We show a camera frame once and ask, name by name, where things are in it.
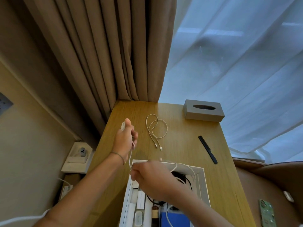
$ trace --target bracelet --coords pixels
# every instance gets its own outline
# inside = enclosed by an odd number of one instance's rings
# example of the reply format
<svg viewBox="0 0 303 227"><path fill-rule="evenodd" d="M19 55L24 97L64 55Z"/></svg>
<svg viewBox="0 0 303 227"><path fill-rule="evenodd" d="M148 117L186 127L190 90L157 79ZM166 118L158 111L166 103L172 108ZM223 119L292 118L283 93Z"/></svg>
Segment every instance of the bracelet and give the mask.
<svg viewBox="0 0 303 227"><path fill-rule="evenodd" d="M122 158L123 165L125 165L126 161L124 161L124 158L123 158L120 154L118 154L118 153L116 153L116 152L113 152L113 151L111 151L110 153L114 153L114 154L116 154L116 155L119 155L119 156Z"/></svg>

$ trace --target hand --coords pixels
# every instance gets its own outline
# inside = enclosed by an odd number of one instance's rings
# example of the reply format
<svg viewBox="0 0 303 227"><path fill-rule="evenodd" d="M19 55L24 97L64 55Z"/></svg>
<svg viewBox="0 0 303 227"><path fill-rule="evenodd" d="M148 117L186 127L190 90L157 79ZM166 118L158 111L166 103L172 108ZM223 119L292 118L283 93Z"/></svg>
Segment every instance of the hand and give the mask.
<svg viewBox="0 0 303 227"><path fill-rule="evenodd" d="M183 191L190 190L158 161L134 163L130 174L148 196L158 201L174 204Z"/></svg>
<svg viewBox="0 0 303 227"><path fill-rule="evenodd" d="M112 151L120 154L124 161L127 161L132 143L134 142L134 145L137 146L137 140L138 133L134 130L134 126L131 125L131 121L125 119L125 129L124 131L121 129L117 131Z"/></svg>

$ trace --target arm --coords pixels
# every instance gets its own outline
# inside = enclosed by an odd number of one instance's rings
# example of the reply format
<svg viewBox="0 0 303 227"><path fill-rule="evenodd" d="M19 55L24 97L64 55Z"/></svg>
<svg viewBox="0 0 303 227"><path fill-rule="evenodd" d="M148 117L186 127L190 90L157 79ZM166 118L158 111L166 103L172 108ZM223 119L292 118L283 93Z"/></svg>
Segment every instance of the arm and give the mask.
<svg viewBox="0 0 303 227"><path fill-rule="evenodd" d="M118 130L113 146L113 151L119 153L124 161L128 159L133 142L132 135L136 145L138 134L130 120L126 119L125 130ZM81 226L123 163L119 155L110 153L34 226Z"/></svg>
<svg viewBox="0 0 303 227"><path fill-rule="evenodd" d="M161 162L134 163L131 179L136 180L147 195L183 211L195 227L232 226L186 185L178 182Z"/></svg>

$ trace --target sheer white curtain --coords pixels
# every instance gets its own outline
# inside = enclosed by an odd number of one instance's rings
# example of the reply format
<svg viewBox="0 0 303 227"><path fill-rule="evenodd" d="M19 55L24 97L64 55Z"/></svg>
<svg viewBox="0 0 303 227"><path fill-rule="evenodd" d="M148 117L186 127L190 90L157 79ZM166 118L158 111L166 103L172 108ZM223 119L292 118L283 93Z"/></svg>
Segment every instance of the sheer white curtain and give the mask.
<svg viewBox="0 0 303 227"><path fill-rule="evenodd" d="M221 103L233 156L303 160L303 0L178 0L159 102Z"/></svg>

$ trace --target gray tissue box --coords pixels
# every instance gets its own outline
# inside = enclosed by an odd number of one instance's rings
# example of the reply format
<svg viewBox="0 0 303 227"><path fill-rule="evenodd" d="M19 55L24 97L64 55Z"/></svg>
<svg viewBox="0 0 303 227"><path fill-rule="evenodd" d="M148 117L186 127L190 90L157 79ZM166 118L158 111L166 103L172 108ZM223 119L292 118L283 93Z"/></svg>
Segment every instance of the gray tissue box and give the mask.
<svg viewBox="0 0 303 227"><path fill-rule="evenodd" d="M186 119L221 122L225 116L221 104L214 102L186 99L183 110Z"/></svg>

